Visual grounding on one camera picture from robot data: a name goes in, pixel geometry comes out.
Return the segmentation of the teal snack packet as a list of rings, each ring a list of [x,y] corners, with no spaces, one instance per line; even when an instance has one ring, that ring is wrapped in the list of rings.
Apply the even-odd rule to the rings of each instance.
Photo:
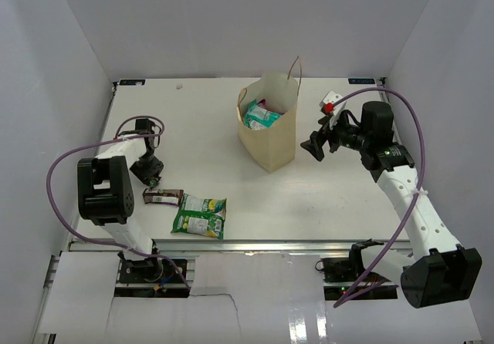
[[[250,130],[270,128],[282,114],[266,109],[266,101],[252,101],[243,117],[244,125]]]

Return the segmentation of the red purple candy bag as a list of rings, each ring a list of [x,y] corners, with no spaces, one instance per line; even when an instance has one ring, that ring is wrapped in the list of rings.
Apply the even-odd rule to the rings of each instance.
[[[273,108],[271,104],[268,104],[265,99],[262,99],[261,101],[258,102],[258,105],[262,107],[263,109],[270,111],[272,113],[278,113],[279,115],[283,115],[284,112],[280,110],[279,108]]]

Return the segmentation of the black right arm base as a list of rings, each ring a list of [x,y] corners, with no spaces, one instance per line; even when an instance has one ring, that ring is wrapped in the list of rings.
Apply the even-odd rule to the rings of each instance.
[[[323,276],[325,300],[335,302],[346,295],[348,288],[357,279],[348,258],[321,258],[314,268]],[[356,300],[395,300],[397,288],[387,279],[371,272],[355,289],[354,294],[373,287],[372,290],[356,297]]]

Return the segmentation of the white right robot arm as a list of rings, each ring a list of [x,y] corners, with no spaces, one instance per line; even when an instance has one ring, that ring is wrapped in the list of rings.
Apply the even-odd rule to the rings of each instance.
[[[385,193],[411,243],[410,257],[372,239],[352,245],[348,270],[360,281],[377,274],[399,286],[416,308],[466,300],[482,266],[475,248],[464,248],[445,226],[419,183],[419,172],[408,150],[394,139],[394,114],[389,104],[371,101],[355,120],[344,104],[321,102],[321,128],[301,144],[317,160],[323,145],[334,153],[355,150],[374,182]]]

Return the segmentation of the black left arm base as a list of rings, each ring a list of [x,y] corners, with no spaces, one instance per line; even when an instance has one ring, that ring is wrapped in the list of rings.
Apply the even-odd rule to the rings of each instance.
[[[114,296],[117,298],[187,298],[189,289],[182,278],[187,278],[188,261],[172,260],[176,270],[168,261],[156,262],[121,261],[117,273]]]

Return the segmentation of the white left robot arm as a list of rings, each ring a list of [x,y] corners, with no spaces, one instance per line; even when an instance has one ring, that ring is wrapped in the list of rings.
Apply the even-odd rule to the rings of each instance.
[[[164,164],[155,156],[164,124],[152,116],[133,117],[134,128],[117,129],[109,147],[77,164],[80,217],[104,229],[125,252],[143,256],[137,273],[148,282],[159,279],[163,262],[152,254],[154,241],[134,217],[131,176],[144,186],[155,187]]]

